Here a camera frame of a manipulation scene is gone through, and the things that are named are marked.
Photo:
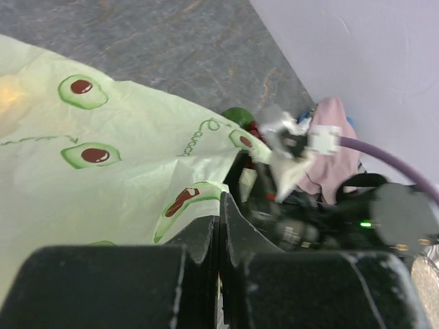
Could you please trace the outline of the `red grape bunch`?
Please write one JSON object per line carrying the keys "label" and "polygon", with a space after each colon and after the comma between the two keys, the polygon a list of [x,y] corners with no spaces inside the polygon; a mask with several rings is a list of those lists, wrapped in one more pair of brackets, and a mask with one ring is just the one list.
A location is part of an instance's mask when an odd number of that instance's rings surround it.
{"label": "red grape bunch", "polygon": [[263,137],[263,135],[259,131],[259,126],[256,121],[251,121],[247,126],[245,127],[246,131],[249,132],[251,135],[259,139],[261,142],[263,142],[265,145],[268,145],[266,139]]}

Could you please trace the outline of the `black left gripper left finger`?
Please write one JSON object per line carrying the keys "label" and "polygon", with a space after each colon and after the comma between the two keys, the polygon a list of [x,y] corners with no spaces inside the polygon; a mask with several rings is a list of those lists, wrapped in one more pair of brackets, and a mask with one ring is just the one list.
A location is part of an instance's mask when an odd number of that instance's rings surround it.
{"label": "black left gripper left finger", "polygon": [[2,328],[214,328],[217,216],[162,245],[42,247],[21,265]]}

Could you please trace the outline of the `green avocado print plastic bag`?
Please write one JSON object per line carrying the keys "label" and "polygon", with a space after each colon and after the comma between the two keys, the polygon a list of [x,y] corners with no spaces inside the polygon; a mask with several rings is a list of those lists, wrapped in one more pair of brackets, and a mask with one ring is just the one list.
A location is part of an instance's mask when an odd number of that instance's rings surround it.
{"label": "green avocado print plastic bag", "polygon": [[195,103],[1,37],[1,273],[46,245],[164,243],[269,149]]}

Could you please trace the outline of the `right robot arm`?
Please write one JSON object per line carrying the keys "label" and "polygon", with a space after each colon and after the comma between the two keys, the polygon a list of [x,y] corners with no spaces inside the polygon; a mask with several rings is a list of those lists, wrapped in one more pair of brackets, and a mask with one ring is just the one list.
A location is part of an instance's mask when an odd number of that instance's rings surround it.
{"label": "right robot arm", "polygon": [[334,205],[300,188],[277,203],[269,167],[252,163],[245,151],[224,182],[244,217],[285,252],[345,249],[415,258],[438,250],[438,219],[415,185],[358,173],[337,188]]}

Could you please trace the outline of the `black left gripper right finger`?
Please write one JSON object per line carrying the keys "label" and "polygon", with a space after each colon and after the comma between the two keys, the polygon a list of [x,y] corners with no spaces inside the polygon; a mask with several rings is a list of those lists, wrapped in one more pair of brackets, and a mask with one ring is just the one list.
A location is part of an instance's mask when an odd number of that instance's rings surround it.
{"label": "black left gripper right finger", "polygon": [[220,202],[220,278],[231,328],[430,328],[407,267],[386,252],[284,252]]}

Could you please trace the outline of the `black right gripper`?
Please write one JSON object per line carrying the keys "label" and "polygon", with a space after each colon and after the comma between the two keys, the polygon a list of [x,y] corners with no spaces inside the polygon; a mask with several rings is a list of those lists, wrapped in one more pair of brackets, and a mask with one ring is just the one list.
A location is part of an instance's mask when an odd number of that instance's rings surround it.
{"label": "black right gripper", "polygon": [[[255,179],[245,192],[244,175],[250,164]],[[286,252],[322,249],[321,226],[310,201],[297,197],[292,203],[275,202],[277,188],[268,165],[252,163],[248,152],[239,151],[224,182],[244,218],[275,246]]]}

